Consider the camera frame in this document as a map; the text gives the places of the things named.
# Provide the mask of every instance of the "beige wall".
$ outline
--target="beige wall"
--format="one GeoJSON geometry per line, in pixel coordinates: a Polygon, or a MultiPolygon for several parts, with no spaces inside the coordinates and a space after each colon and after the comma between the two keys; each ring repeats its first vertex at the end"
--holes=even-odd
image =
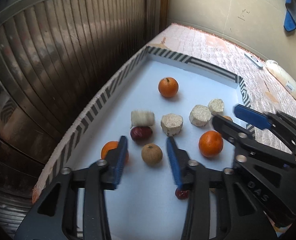
{"type": "Polygon", "coordinates": [[[169,0],[168,24],[224,37],[276,60],[296,80],[296,30],[285,32],[285,13],[285,0],[169,0]]]}

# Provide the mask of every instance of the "white yam piece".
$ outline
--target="white yam piece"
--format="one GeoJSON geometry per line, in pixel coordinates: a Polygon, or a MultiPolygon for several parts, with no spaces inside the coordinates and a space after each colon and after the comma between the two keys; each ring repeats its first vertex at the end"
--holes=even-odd
{"type": "Polygon", "coordinates": [[[154,124],[155,124],[155,114],[153,112],[138,111],[138,110],[131,111],[131,127],[153,126],[154,124]]]}
{"type": "Polygon", "coordinates": [[[213,115],[222,114],[223,113],[223,110],[225,108],[225,104],[222,101],[222,99],[216,98],[216,99],[212,99],[209,102],[208,108],[209,108],[209,110],[211,111],[211,113],[213,115]]]}
{"type": "Polygon", "coordinates": [[[196,105],[190,115],[189,120],[195,126],[203,127],[205,126],[211,119],[211,112],[208,107],[202,105],[196,105]]]}
{"type": "Polygon", "coordinates": [[[161,118],[161,127],[167,136],[178,134],[183,125],[183,118],[177,114],[166,114],[161,118]]]}

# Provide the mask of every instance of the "red date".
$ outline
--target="red date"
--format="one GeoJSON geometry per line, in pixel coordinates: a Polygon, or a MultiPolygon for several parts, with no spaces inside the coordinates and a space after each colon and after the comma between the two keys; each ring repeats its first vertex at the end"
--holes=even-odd
{"type": "Polygon", "coordinates": [[[152,135],[152,129],[148,126],[138,126],[134,127],[130,131],[130,136],[132,140],[139,141],[139,140],[146,140],[150,138],[152,135]]]}
{"type": "Polygon", "coordinates": [[[177,197],[177,199],[187,199],[189,197],[189,190],[180,190],[180,189],[176,189],[175,195],[177,197]]]}

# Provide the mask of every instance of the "barcode label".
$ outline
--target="barcode label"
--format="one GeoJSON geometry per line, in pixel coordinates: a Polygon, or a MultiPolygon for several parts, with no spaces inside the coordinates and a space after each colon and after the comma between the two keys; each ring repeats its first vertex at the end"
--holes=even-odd
{"type": "Polygon", "coordinates": [[[294,91],[294,87],[289,82],[287,82],[286,83],[286,90],[288,90],[289,92],[292,93],[294,91]]]}

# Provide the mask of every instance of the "white tray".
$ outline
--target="white tray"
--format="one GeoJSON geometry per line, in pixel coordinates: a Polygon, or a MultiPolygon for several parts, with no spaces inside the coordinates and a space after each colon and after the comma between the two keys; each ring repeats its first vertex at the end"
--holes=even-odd
{"type": "MultiPolygon", "coordinates": [[[[198,149],[200,136],[212,130],[209,123],[203,128],[192,125],[189,114],[197,105],[207,106],[214,98],[224,101],[224,115],[244,128],[254,128],[233,115],[233,107],[250,107],[243,79],[210,63],[166,49],[145,47],[129,60],[106,84],[80,115],[80,124],[71,132],[70,140],[61,150],[48,183],[63,166],[73,170],[89,167],[100,159],[101,149],[108,141],[128,137],[129,163],[125,166],[121,184],[115,191],[106,191],[109,226],[113,239],[176,240],[181,238],[187,201],[175,197],[174,184],[166,152],[166,138],[160,120],[168,113],[183,117],[183,127],[175,140],[179,148],[210,169],[231,167],[234,146],[227,141],[220,155],[213,159],[203,157],[198,149]],[[158,83],[171,76],[179,84],[174,98],[165,99],[158,92],[158,83]],[[130,137],[130,113],[133,110],[155,113],[151,139],[135,143],[130,137]],[[157,167],[148,167],[141,158],[141,148],[155,143],[163,151],[163,160],[157,167]]],[[[80,191],[78,226],[82,230],[82,191],[80,191]]],[[[211,196],[210,238],[215,236],[216,207],[211,196]]]]}

